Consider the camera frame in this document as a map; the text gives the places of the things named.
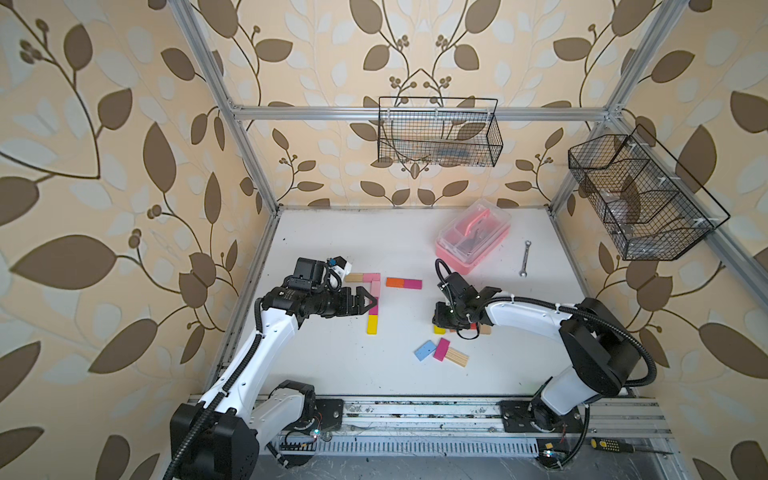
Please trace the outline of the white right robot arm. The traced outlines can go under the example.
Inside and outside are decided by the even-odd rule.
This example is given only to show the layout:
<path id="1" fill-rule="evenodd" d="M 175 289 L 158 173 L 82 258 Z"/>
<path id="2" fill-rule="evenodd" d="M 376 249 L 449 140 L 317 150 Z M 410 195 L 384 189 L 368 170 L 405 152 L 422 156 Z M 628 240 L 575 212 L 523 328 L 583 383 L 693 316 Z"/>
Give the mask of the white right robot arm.
<path id="1" fill-rule="evenodd" d="M 657 367 L 652 354 L 598 300 L 562 305 L 500 289 L 476 290 L 457 272 L 438 275 L 445 301 L 435 306 L 435 326 L 461 333 L 471 328 L 511 327 L 562 342 L 570 364 L 549 378 L 529 401 L 499 404 L 507 433 L 558 433 L 578 428 L 567 451 L 546 446 L 538 463 L 561 470 L 578 454 L 589 431 L 590 406 L 618 396 L 624 388 L 652 384 Z"/>

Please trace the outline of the ridged wood block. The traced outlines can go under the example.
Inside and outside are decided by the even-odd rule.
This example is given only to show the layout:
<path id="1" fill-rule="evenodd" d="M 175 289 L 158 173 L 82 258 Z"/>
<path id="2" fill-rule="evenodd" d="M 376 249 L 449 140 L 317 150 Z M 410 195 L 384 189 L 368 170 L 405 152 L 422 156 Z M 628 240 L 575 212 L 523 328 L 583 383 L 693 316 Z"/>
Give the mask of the ridged wood block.
<path id="1" fill-rule="evenodd" d="M 450 362 L 452 362 L 452 363 L 454 363 L 456 365 L 459 365 L 462 368 L 466 368 L 467 365 L 468 365 L 468 362 L 469 362 L 469 356 L 468 355 L 466 355 L 466 354 L 464 354 L 464 353 L 462 353 L 462 352 L 460 352 L 458 350 L 455 350 L 454 348 L 448 348 L 447 349 L 447 351 L 445 353 L 445 356 L 444 356 L 444 359 L 448 360 L 448 361 L 450 361 Z"/>

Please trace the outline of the silver wrench on table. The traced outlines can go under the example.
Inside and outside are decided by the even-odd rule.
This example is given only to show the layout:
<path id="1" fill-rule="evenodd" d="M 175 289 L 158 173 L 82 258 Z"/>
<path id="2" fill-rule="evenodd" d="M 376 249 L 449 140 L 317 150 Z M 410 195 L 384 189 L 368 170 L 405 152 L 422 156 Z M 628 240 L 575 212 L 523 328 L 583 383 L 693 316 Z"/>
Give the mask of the silver wrench on table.
<path id="1" fill-rule="evenodd" d="M 530 240 L 526 240 L 524 242 L 525 249 L 524 249 L 524 253 L 523 253 L 523 259 L 522 259 L 522 262 L 521 262 L 521 267 L 520 267 L 520 270 L 519 270 L 519 276 L 522 277 L 522 278 L 525 278 L 528 275 L 527 265 L 528 265 L 531 245 L 532 245 L 532 242 Z"/>

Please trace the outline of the orange block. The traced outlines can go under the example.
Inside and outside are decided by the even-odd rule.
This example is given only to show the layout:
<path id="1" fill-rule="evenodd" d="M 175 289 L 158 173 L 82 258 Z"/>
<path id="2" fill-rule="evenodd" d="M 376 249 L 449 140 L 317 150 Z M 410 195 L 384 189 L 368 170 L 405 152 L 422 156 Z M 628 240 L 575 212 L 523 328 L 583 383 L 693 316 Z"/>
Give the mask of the orange block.
<path id="1" fill-rule="evenodd" d="M 402 278 L 388 277 L 386 279 L 386 286 L 389 288 L 404 288 L 406 281 Z"/>

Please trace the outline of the blue block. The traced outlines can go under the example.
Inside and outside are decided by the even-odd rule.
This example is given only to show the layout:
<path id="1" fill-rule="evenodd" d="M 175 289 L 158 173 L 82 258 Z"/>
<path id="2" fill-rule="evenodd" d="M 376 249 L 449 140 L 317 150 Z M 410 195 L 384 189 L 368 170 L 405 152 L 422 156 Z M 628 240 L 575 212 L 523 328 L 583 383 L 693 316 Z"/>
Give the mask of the blue block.
<path id="1" fill-rule="evenodd" d="M 428 340 L 414 351 L 414 356 L 419 362 L 422 362 L 432 356 L 436 349 L 437 345 L 433 341 Z"/>

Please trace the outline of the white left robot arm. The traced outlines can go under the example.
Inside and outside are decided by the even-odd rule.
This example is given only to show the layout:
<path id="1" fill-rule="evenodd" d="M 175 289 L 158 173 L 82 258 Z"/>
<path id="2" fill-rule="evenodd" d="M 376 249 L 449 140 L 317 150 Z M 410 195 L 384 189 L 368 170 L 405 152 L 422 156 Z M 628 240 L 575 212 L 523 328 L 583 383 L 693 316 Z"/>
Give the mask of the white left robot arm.
<path id="1" fill-rule="evenodd" d="M 322 415 L 314 387 L 287 380 L 266 401 L 257 397 L 305 320 L 360 316 L 377 305 L 366 288 L 344 286 L 351 269 L 340 256 L 298 258 L 291 275 L 255 300 L 248 311 L 255 328 L 232 363 L 196 404 L 184 403 L 172 415 L 165 478 L 248 479 L 262 450 L 285 468 L 297 466 L 273 441 L 285 429 L 311 433 L 318 428 Z"/>

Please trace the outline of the aluminium frame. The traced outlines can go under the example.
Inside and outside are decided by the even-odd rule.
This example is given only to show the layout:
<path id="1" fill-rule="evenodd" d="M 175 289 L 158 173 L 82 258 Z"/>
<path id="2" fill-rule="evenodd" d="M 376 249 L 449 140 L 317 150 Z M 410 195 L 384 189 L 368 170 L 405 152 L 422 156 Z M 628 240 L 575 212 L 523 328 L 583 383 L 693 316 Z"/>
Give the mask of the aluminium frame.
<path id="1" fill-rule="evenodd" d="M 192 5 L 187 1 L 170 1 L 168 5 L 195 59 L 205 73 L 208 88 L 217 105 L 223 110 L 224 119 L 234 127 L 233 134 L 246 156 L 246 165 L 257 175 L 259 184 L 265 183 L 266 177 L 258 165 L 255 148 L 246 138 L 245 128 L 241 125 L 243 121 L 374 120 L 378 117 L 376 107 L 252 107 L 234 103 L 224 85 L 223 76 L 218 72 L 212 52 L 203 38 L 202 30 L 195 20 Z M 624 118 L 622 108 L 635 90 L 640 74 L 649 65 L 651 57 L 660 50 L 663 41 L 672 32 L 687 6 L 686 1 L 663 2 L 604 107 L 447 107 L 444 117 L 452 119 L 466 111 L 477 113 L 483 119 L 494 116 L 500 122 L 586 121 L 597 124 L 590 134 L 591 137 L 597 136 L 605 129 L 639 137 L 637 128 Z M 706 238 L 706 242 L 719 260 L 747 287 L 759 293 L 765 291 L 767 270 L 753 256 L 746 253 L 732 236 L 725 232 L 712 233 Z"/>

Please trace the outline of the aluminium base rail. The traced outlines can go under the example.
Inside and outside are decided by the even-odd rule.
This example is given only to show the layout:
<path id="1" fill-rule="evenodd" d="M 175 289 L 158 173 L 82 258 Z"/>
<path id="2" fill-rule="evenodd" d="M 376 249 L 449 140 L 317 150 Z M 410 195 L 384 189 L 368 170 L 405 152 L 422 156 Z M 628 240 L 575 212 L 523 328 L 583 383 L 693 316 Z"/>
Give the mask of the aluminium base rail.
<path id="1" fill-rule="evenodd" d="M 171 419 L 178 449 L 196 421 L 203 425 L 182 461 L 214 466 L 251 461 L 277 452 L 310 456 L 522 457 L 557 463 L 578 444 L 612 450 L 621 440 L 649 449 L 672 432 L 657 402 L 623 397 L 594 403 L 539 428 L 525 398 L 315 397 L 295 386 L 239 410 L 219 404 L 183 404 Z"/>

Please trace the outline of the pink plastic storage box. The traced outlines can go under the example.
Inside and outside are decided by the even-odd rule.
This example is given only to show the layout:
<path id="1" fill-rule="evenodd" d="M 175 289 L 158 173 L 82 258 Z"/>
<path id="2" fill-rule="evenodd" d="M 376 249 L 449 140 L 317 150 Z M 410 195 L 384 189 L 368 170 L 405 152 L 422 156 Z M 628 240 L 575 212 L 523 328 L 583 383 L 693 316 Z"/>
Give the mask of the pink plastic storage box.
<path id="1" fill-rule="evenodd" d="M 508 213 L 479 199 L 439 232 L 437 257 L 451 270 L 467 275 L 506 238 L 510 224 Z"/>

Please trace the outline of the light pink block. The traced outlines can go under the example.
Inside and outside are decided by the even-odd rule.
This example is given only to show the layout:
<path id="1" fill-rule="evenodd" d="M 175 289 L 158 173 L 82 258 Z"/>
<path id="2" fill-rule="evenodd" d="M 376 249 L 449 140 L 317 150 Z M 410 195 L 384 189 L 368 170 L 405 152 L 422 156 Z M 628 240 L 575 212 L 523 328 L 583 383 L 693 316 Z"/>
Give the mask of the light pink block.
<path id="1" fill-rule="evenodd" d="M 380 281 L 373 281 L 371 283 L 371 290 L 370 290 L 370 292 L 371 292 L 371 294 L 375 298 L 379 298 L 380 295 L 381 295 L 381 282 Z"/>

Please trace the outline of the yellow black screwdriver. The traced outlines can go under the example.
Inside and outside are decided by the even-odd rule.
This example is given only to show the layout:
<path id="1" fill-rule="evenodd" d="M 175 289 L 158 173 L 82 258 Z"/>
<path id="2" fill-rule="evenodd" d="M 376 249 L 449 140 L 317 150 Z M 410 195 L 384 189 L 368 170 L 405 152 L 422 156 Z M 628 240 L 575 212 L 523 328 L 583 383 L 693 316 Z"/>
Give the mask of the yellow black screwdriver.
<path id="1" fill-rule="evenodd" d="M 590 445 L 595 450 L 605 451 L 610 453 L 626 453 L 626 454 L 651 453 L 651 454 L 660 454 L 660 455 L 670 455 L 670 452 L 667 452 L 667 451 L 654 450 L 650 447 L 644 447 L 644 446 L 636 446 L 636 445 L 633 445 L 624 441 L 619 441 L 616 439 L 591 438 Z"/>

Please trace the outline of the thin yellow block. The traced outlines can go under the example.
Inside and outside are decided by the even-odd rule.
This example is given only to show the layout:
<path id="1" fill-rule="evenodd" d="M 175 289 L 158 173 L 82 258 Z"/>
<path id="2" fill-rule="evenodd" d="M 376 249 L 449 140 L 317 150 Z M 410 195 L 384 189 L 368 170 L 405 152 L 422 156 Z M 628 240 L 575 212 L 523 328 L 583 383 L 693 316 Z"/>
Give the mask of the thin yellow block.
<path id="1" fill-rule="evenodd" d="M 366 324 L 366 334 L 376 335 L 377 332 L 378 332 L 378 316 L 369 315 L 367 318 L 367 324 Z"/>

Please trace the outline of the magenta slanted block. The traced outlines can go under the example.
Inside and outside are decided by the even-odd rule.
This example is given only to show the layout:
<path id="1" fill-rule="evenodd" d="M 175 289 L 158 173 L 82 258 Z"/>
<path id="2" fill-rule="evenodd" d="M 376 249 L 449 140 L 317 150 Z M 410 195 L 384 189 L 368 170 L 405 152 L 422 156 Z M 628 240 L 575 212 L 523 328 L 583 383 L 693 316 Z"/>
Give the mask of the magenta slanted block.
<path id="1" fill-rule="evenodd" d="M 450 349 L 450 341 L 447 340 L 446 338 L 441 338 L 438 341 L 437 346 L 433 352 L 433 358 L 437 361 L 442 362 L 445 359 L 449 349 Z"/>

